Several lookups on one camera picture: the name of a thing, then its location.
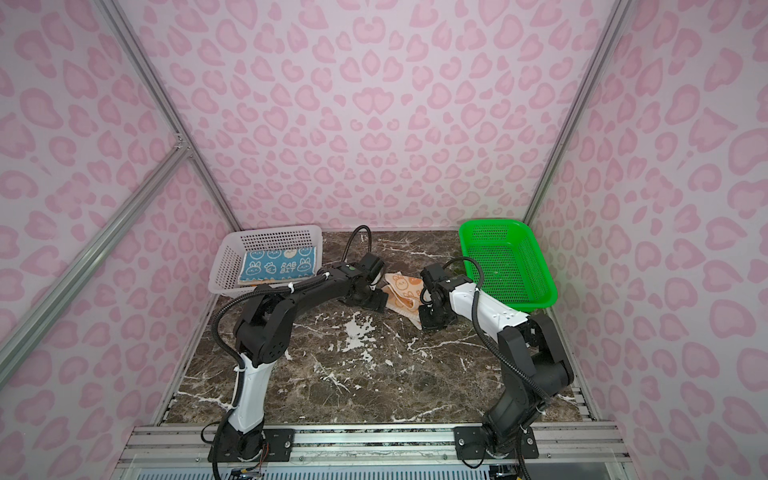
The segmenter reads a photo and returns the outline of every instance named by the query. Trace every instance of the green plastic basket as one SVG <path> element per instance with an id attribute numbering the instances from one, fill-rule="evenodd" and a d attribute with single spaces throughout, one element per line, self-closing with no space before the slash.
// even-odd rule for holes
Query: green plastic basket
<path id="1" fill-rule="evenodd" d="M 552 306 L 558 299 L 544 256 L 525 223 L 506 218 L 465 222 L 458 229 L 462 253 L 475 259 L 483 269 L 482 289 L 506 306 L 531 312 Z M 478 272 L 464 262 L 473 280 Z"/>

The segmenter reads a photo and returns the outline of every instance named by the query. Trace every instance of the pink patterned wall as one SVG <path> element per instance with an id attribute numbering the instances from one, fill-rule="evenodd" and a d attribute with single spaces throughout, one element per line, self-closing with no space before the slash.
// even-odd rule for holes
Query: pink patterned wall
<path id="1" fill-rule="evenodd" d="M 88 0 L 0 4 L 0 343 L 174 139 Z"/>
<path id="2" fill-rule="evenodd" d="M 182 165 L 0 391 L 0 478 L 95 480 L 159 405 L 227 234 Z"/>
<path id="3" fill-rule="evenodd" d="M 522 217 L 613 0 L 125 0 L 243 225 Z"/>
<path id="4" fill-rule="evenodd" d="M 640 3 L 535 222 L 643 478 L 768 476 L 768 3 Z"/>

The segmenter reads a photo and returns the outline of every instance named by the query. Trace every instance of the white plastic basket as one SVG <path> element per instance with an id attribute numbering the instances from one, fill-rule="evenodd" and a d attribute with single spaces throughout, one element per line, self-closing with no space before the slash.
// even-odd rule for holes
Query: white plastic basket
<path id="1" fill-rule="evenodd" d="M 315 265 L 312 275 L 323 264 L 323 232 L 317 225 L 296 225 L 295 227 L 263 228 L 233 232 L 224 237 L 216 253 L 214 266 L 208 279 L 208 290 L 226 296 L 239 296 L 253 291 L 254 286 L 237 284 L 243 255 L 250 250 L 291 250 L 315 247 Z M 295 281 L 310 278 L 305 276 Z"/>

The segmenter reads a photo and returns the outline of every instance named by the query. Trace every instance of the pink leopard print wallpaper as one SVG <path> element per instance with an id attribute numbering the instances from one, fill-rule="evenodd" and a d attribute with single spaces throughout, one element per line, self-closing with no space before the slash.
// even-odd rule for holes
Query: pink leopard print wallpaper
<path id="1" fill-rule="evenodd" d="M 88 0 L 0 5 L 0 343 L 175 142 Z"/>
<path id="2" fill-rule="evenodd" d="M 768 476 L 768 2 L 640 3 L 535 232 L 648 480 Z"/>
<path id="3" fill-rule="evenodd" d="M 121 2 L 246 227 L 522 217 L 613 0 Z"/>
<path id="4" fill-rule="evenodd" d="M 0 391 L 0 478 L 109 478 L 204 321 L 227 227 L 182 165 Z"/>

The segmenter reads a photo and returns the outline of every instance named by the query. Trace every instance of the crumpled orange towel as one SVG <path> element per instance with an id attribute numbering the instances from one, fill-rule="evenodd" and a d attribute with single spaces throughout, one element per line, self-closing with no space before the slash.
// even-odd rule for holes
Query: crumpled orange towel
<path id="1" fill-rule="evenodd" d="M 386 302 L 387 308 L 399 313 L 411 320 L 413 325 L 421 330 L 422 323 L 419 320 L 419 305 L 422 304 L 419 295 L 424 288 L 424 282 L 420 278 L 405 276 L 398 273 L 385 273 L 387 282 L 382 290 L 389 295 Z"/>

